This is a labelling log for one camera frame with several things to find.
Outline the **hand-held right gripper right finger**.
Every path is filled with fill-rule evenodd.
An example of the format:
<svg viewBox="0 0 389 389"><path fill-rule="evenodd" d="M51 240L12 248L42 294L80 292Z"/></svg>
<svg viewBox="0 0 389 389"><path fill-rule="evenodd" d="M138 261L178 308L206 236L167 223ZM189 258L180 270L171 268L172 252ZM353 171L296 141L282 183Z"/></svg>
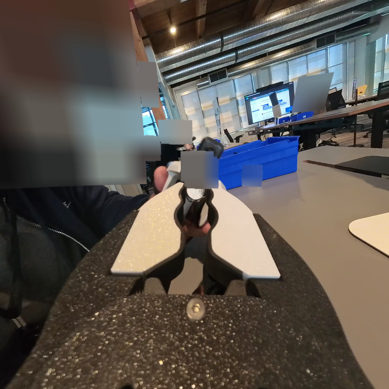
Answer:
<svg viewBox="0 0 389 389"><path fill-rule="evenodd" d="M280 279L280 272L252 211L224 189L208 199L208 264L215 279Z"/></svg>

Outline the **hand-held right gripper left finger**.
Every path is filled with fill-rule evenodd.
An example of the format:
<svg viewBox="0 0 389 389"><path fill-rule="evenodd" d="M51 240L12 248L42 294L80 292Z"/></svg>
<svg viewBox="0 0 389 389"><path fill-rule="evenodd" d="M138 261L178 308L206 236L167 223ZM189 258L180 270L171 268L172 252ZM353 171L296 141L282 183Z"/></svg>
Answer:
<svg viewBox="0 0 389 389"><path fill-rule="evenodd" d="M184 183L146 202L135 217L111 273L147 276L168 272L177 276L183 267L185 236L182 229Z"/></svg>

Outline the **large blue plastic bin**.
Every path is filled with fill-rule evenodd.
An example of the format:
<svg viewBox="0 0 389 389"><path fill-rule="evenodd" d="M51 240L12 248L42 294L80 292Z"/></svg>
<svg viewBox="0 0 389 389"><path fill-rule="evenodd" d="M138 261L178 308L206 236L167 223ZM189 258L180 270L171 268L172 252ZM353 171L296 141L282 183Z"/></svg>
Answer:
<svg viewBox="0 0 389 389"><path fill-rule="evenodd" d="M294 173L298 150L299 136L269 137L225 149L219 160L219 180L227 189L241 187L245 165L261 165L263 180Z"/></svg>

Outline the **person's left forearm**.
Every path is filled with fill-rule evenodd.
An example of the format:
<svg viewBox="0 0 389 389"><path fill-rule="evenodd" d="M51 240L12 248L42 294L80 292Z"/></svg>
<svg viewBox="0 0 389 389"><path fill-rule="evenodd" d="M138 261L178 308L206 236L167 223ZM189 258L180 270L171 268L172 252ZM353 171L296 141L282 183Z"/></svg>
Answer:
<svg viewBox="0 0 389 389"><path fill-rule="evenodd" d="M51 226L91 248L129 213L149 199L128 197L105 186L71 186L40 189Z"/></svg>

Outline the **person's left hand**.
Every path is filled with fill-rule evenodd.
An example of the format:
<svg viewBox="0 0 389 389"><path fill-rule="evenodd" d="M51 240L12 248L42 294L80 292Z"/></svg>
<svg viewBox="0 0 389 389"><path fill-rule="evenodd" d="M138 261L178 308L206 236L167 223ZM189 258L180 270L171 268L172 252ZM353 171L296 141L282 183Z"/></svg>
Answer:
<svg viewBox="0 0 389 389"><path fill-rule="evenodd" d="M162 191L167 179L167 168L164 166L157 167L154 171L154 192L150 195L149 199L155 197L155 195ZM202 227L198 227L197 224L186 218L184 218L182 227L185 234L186 243L191 241L193 237L206 236L211 228L208 222L206 222Z"/></svg>

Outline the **black office chair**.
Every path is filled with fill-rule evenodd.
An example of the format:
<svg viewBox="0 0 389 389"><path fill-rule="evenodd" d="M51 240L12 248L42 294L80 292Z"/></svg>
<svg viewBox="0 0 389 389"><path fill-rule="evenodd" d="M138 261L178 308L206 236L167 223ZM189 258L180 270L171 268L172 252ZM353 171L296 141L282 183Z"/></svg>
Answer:
<svg viewBox="0 0 389 389"><path fill-rule="evenodd" d="M225 136L228 138L230 143L240 143L240 139L245 135L245 133L237 133L233 134L233 136L229 133L227 129L223 129Z"/></svg>

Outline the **roll-up banner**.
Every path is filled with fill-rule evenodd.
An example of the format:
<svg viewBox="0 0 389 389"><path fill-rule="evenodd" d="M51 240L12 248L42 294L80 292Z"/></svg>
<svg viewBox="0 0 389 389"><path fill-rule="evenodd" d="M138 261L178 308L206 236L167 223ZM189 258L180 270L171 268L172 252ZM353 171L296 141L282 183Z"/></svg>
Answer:
<svg viewBox="0 0 389 389"><path fill-rule="evenodd" d="M212 102L213 107L213 113L216 120L216 126L217 126L217 135L221 135L221 121L220 121L220 108L219 108L219 102L218 97L216 96L215 99Z"/></svg>

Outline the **large display monitor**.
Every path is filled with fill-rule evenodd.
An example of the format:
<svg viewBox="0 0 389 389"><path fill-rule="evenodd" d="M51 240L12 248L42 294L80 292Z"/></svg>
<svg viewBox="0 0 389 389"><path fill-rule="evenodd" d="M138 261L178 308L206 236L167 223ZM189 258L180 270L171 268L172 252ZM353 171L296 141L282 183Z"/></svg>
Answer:
<svg viewBox="0 0 389 389"><path fill-rule="evenodd" d="M244 97L248 124L274 119L273 103L270 96L275 93L276 103L280 105L281 115L290 114L294 101L294 82L267 85L259 88L255 93Z"/></svg>

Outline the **black and tan upright device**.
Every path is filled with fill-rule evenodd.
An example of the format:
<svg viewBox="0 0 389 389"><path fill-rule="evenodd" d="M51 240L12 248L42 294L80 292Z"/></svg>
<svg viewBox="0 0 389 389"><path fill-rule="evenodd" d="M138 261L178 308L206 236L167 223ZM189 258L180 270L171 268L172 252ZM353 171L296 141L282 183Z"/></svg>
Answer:
<svg viewBox="0 0 389 389"><path fill-rule="evenodd" d="M271 106L272 106L273 117L275 119L279 118L280 116L282 116L280 103L282 103L283 100L282 100L282 98L281 98L281 100L279 100L279 97L278 97L276 91L273 92L272 94L270 94L269 98L270 98L270 102L271 102Z"/></svg>

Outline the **long wooden desk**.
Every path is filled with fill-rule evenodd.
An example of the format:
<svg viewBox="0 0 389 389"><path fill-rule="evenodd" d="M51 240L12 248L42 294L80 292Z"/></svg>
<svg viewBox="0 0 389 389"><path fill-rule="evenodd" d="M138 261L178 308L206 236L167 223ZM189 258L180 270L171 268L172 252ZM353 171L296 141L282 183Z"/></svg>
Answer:
<svg viewBox="0 0 389 389"><path fill-rule="evenodd" d="M389 100L383 99L378 101L369 101L366 103L349 106L346 108L324 112L313 115L310 118L288 121L278 125L267 125L258 127L254 130L246 131L248 135L277 134L286 131L292 136L295 131L303 134L304 147L306 149L315 148L316 134L319 129L339 128L344 118L353 117L360 114L372 113L372 133L371 148L382 148L383 133L385 129L384 113L388 112Z"/></svg>

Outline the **black computer monitor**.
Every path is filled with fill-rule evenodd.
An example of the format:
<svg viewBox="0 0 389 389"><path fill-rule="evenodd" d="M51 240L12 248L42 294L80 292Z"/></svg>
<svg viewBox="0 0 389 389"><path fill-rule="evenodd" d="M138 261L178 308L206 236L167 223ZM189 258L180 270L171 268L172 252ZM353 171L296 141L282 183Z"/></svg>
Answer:
<svg viewBox="0 0 389 389"><path fill-rule="evenodd" d="M328 94L327 100L326 100L326 111L333 111L338 110L346 107L346 102L342 95L343 89L340 89L338 91L334 91L332 93Z"/></svg>

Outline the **wooden pillar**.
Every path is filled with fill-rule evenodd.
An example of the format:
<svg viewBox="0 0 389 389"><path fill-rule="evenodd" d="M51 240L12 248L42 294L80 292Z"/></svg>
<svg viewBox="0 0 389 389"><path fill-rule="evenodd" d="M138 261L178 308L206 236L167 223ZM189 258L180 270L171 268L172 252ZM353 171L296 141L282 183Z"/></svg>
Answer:
<svg viewBox="0 0 389 389"><path fill-rule="evenodd" d="M132 0L128 1L129 5L129 11L130 11L130 18L131 18L131 27L132 27L132 33L134 38L134 45L135 45L135 53L136 53L136 59L137 61L140 61L141 64L147 64L151 65L150 68L152 70L152 74L155 74L157 77L157 69L156 69L156 63L150 62L143 44L142 37L140 36L140 17L137 13L135 2ZM157 97L158 97L158 106L157 107L151 107L151 110L154 115L155 122L157 126L159 126L160 120L165 120L166 116L163 110L163 106L161 103L161 99L159 96L159 84L157 82Z"/></svg>

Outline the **black desk mat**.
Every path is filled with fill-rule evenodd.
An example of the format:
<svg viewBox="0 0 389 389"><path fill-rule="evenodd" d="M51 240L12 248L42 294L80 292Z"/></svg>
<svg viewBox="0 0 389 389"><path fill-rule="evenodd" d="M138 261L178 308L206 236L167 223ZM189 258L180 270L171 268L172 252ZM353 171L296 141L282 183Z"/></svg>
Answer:
<svg viewBox="0 0 389 389"><path fill-rule="evenodd" d="M334 165L335 168L373 177L389 176L389 157L365 156Z"/></svg>

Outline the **silver ventilation duct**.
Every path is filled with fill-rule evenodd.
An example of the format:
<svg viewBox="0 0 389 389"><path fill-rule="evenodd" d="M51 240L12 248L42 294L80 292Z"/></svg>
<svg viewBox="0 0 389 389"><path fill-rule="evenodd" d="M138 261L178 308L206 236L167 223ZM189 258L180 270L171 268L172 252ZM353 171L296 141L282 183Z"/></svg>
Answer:
<svg viewBox="0 0 389 389"><path fill-rule="evenodd" d="M343 27L356 21L360 16L361 12L350 11L305 23L245 44L224 45L223 48L213 49L211 55L200 54L162 67L163 76L168 84L174 84Z"/></svg>
<svg viewBox="0 0 389 389"><path fill-rule="evenodd" d="M292 28L318 25L319 30L345 25L388 6L388 1L305 1L258 17L240 27L229 28L156 55L160 68L179 66L190 59L225 52Z"/></svg>
<svg viewBox="0 0 389 389"><path fill-rule="evenodd" d="M310 38L290 45L278 45L267 49L261 49L258 45L252 45L251 47L241 46L201 60L191 61L189 64L163 72L162 75L168 85L187 83L192 80L198 80L202 76L206 77L208 73L219 69L239 66L240 64L274 55L281 51L293 49L301 45L308 44L314 45L315 47L315 41L316 38Z"/></svg>

